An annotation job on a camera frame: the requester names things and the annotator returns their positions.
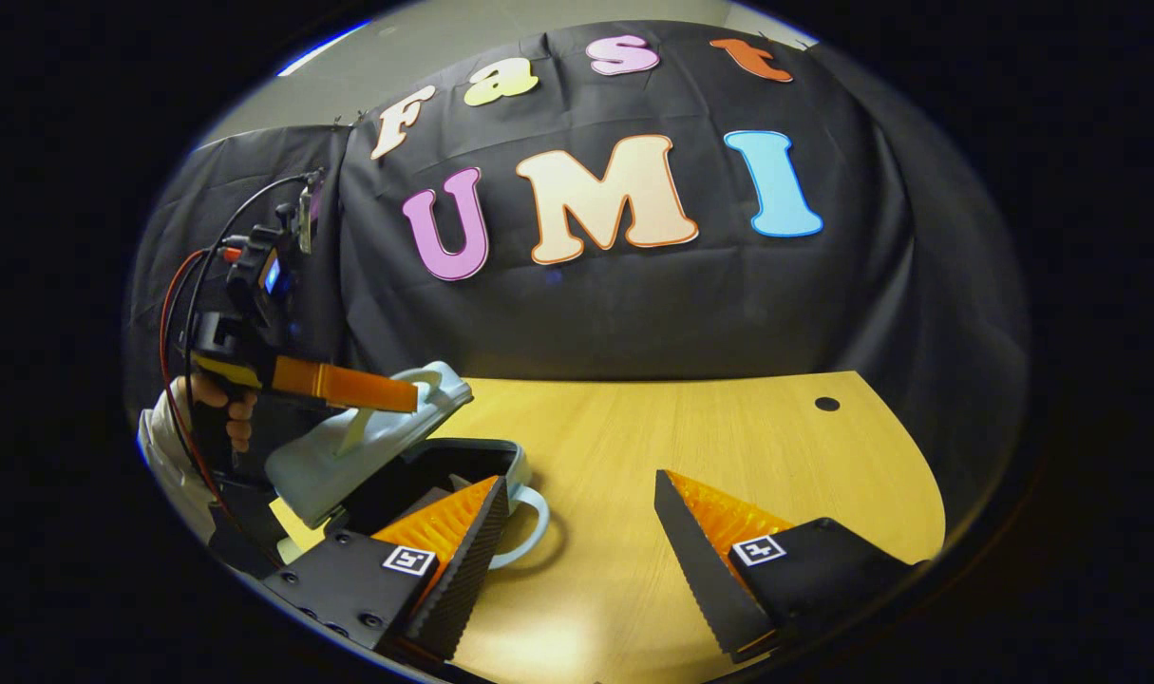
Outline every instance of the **white sleeve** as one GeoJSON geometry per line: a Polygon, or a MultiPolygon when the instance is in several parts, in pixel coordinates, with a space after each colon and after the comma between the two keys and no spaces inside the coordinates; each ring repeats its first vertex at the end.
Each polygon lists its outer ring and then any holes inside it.
{"type": "MultiPolygon", "coordinates": [[[[185,400],[177,397],[177,403],[185,415],[185,400]]],[[[167,403],[167,393],[163,393],[155,408],[147,408],[137,419],[137,444],[142,446],[147,465],[155,480],[167,495],[168,501],[179,512],[190,531],[208,544],[215,532],[209,504],[215,502],[212,493],[193,468],[189,456],[175,437],[175,416],[167,403]]]]}

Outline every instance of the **finger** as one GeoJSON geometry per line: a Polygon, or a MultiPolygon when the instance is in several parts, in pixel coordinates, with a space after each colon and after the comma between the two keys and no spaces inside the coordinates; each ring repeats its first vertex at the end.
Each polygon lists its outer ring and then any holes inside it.
{"type": "Polygon", "coordinates": [[[217,382],[200,373],[193,374],[193,399],[216,408],[225,407],[230,403],[222,386],[217,386],[217,382]]]}
{"type": "Polygon", "coordinates": [[[250,420],[252,406],[250,404],[235,401],[234,404],[230,404],[228,414],[231,416],[231,420],[250,420]]]}
{"type": "Polygon", "coordinates": [[[231,439],[250,439],[252,423],[242,423],[238,420],[230,421],[226,423],[226,434],[231,439]]]}

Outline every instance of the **black fabric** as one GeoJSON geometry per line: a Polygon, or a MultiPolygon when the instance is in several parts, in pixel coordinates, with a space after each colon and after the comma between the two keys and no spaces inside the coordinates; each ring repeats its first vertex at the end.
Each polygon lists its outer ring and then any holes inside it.
{"type": "MultiPolygon", "coordinates": [[[[983,187],[936,127],[901,96],[823,45],[794,51],[756,35],[680,22],[610,22],[547,31],[413,83],[354,128],[291,128],[226,140],[190,157],[138,251],[129,306],[130,412],[158,391],[157,306],[179,261],[270,180],[329,168],[316,255],[298,307],[304,354],[394,374],[436,359],[464,376],[645,379],[855,369],[893,408],[936,473],[947,523],[980,502],[1017,436],[1028,376],[1020,277],[983,187]],[[660,55],[646,73],[605,77],[585,46],[639,35],[660,55]],[[740,38],[793,75],[769,82],[711,40],[740,38]],[[540,83],[469,107],[472,73],[526,57],[540,83]],[[376,113],[421,87],[406,140],[379,160],[376,113]],[[775,130],[824,228],[766,238],[733,130],[775,130]],[[601,176],[621,138],[662,134],[694,241],[659,248],[619,239],[542,266],[532,186],[522,159],[563,150],[601,176]],[[338,176],[335,173],[339,164],[338,176]],[[407,197],[437,193],[448,250],[463,246],[442,183],[480,168],[488,225],[480,272],[443,281],[425,268],[407,197]]],[[[270,220],[298,189],[273,191],[239,228],[270,220]]],[[[258,411],[254,453],[306,433],[317,415],[258,411]]]]}

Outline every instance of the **wooden table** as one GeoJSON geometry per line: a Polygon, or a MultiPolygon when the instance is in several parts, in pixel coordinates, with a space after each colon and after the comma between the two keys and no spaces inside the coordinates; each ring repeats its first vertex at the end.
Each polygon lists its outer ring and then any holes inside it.
{"type": "MultiPolygon", "coordinates": [[[[687,587],[653,511],[658,468],[793,524],[831,516],[902,562],[944,541],[923,454],[855,373],[469,382],[475,400],[434,437],[519,442],[550,504],[539,546],[489,572],[454,657],[495,682],[673,684],[749,666],[720,653],[687,587]]],[[[533,523],[520,506],[502,550],[533,523]]]]}

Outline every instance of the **small screen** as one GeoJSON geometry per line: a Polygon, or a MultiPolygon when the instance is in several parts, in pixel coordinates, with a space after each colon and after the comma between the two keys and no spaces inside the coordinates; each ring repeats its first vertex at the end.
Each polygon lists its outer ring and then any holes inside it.
{"type": "Polygon", "coordinates": [[[272,287],[277,285],[277,277],[282,276],[282,263],[278,260],[272,260],[272,265],[269,266],[268,276],[264,276],[264,290],[269,294],[272,294],[272,287]]]}

